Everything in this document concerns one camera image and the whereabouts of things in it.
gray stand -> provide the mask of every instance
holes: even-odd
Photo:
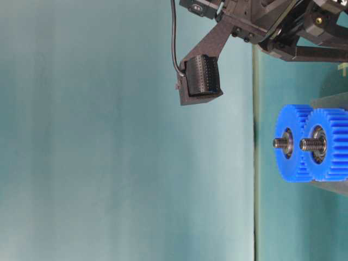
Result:
[[[313,108],[342,108],[348,111],[348,92],[328,96],[312,101]],[[318,188],[348,196],[348,181],[342,182],[312,182]]]

teal wall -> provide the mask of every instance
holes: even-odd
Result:
[[[335,63],[286,63],[261,52],[255,62],[257,260],[346,260],[348,197],[285,182],[272,141],[284,105],[347,92],[348,78]]]
[[[180,107],[169,7],[2,2],[0,260],[253,259],[251,46]],[[182,57],[214,23],[178,15]]]

blue gear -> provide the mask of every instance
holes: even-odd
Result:
[[[313,111],[308,105],[286,105],[280,112],[276,125],[276,138],[281,138],[287,128],[293,135],[293,153],[288,159],[280,149],[275,149],[279,171],[287,182],[310,182],[313,177],[309,174],[303,161],[304,152],[299,144],[308,115]]]
[[[305,152],[307,169],[316,181],[344,181],[348,178],[348,113],[343,109],[316,109],[308,117],[304,138],[312,138],[320,126],[326,135],[326,155],[318,164],[312,152]]]

bolt thread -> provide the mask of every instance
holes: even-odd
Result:
[[[289,145],[289,140],[287,138],[278,138],[273,140],[274,148],[287,148]]]
[[[322,139],[302,139],[300,149],[303,151],[322,151],[325,149],[325,142]]]

table surface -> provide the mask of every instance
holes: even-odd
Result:
[[[348,24],[348,17],[340,19]],[[333,63],[286,63],[254,50],[256,258],[343,260],[348,256],[348,197],[310,183],[286,183],[272,140],[281,108],[348,91]]]

